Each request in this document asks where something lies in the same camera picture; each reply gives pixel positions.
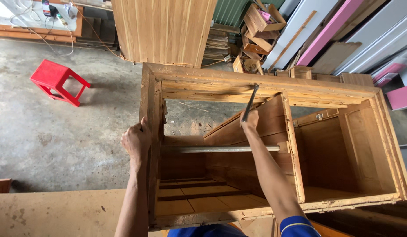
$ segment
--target forearm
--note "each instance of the forearm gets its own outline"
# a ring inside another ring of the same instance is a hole
[[[116,228],[116,237],[148,236],[148,201],[146,192],[146,165],[137,171],[130,169],[119,222]]]
[[[282,221],[293,215],[304,216],[296,194],[268,149],[254,130],[245,132],[255,160],[260,186],[275,217]]]

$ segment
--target red plastic stool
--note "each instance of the red plastic stool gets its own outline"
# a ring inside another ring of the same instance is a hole
[[[69,76],[73,76],[83,85],[76,97],[73,97],[67,90],[63,89],[63,84]],[[46,59],[42,61],[35,73],[32,74],[31,81],[48,94],[50,98],[69,102],[76,107],[80,105],[78,99],[82,95],[85,87],[91,88],[91,84],[74,73],[70,68]],[[50,91],[51,89],[57,91],[62,98],[53,95]]]

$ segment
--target orange extension cord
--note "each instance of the orange extension cord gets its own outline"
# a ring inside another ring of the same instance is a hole
[[[78,12],[82,15],[82,18],[85,19],[85,21],[91,26],[92,30],[94,31],[95,35],[98,37],[98,40],[102,43],[102,45],[104,45],[104,46],[105,46],[112,54],[114,54],[116,57],[119,57],[119,58],[121,58],[121,59],[123,59],[123,60],[126,60],[126,61],[129,61],[129,62],[135,62],[135,61],[130,61],[130,60],[124,58],[123,56],[118,56],[118,55],[115,54],[113,51],[111,51],[111,49],[110,49],[109,47],[107,47],[107,46],[104,44],[104,42],[102,42],[102,40],[99,38],[99,35],[98,35],[98,34],[96,33],[96,31],[94,30],[93,25],[91,25],[91,23],[89,23],[89,21],[86,20],[85,16],[83,16],[83,14],[79,11],[79,8],[76,6],[76,4],[73,2],[73,0],[70,0],[70,1],[71,1],[71,2],[73,3],[73,5],[77,8]],[[194,66],[194,67],[208,67],[208,66],[211,66],[211,65],[213,65],[213,64],[216,64],[216,63],[219,63],[219,62],[223,62],[223,61],[224,61],[224,60],[220,60],[220,61],[218,61],[218,62],[214,62],[214,63],[208,64],[208,65],[201,65],[201,66],[199,66],[199,65],[194,65],[194,64],[191,64],[191,63],[186,63],[186,62],[182,62],[182,63],[167,63],[167,64],[163,64],[163,65],[191,65],[191,66]]]

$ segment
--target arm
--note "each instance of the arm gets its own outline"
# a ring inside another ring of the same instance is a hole
[[[244,112],[240,116],[240,126],[249,141],[255,160],[256,172],[262,191],[274,212],[275,218],[281,221],[290,216],[303,216],[299,202],[292,186],[272,158],[256,131],[259,115],[257,110],[251,110],[247,122],[242,122]]]
[[[123,133],[120,142],[130,156],[130,177],[117,223],[116,237],[148,236],[146,172],[151,132],[147,122],[147,117],[143,117],[140,123]]]

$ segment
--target hand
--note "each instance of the hand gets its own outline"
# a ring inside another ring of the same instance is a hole
[[[132,169],[138,170],[142,163],[147,164],[151,138],[151,132],[148,128],[148,117],[143,117],[140,123],[133,125],[123,133],[120,143],[130,156]]]
[[[243,131],[245,133],[256,132],[257,122],[259,120],[258,111],[255,109],[250,110],[249,114],[247,116],[246,122],[241,121],[241,119],[243,118],[243,115],[244,115],[244,111],[241,112],[241,115],[240,115],[240,127],[243,128]]]

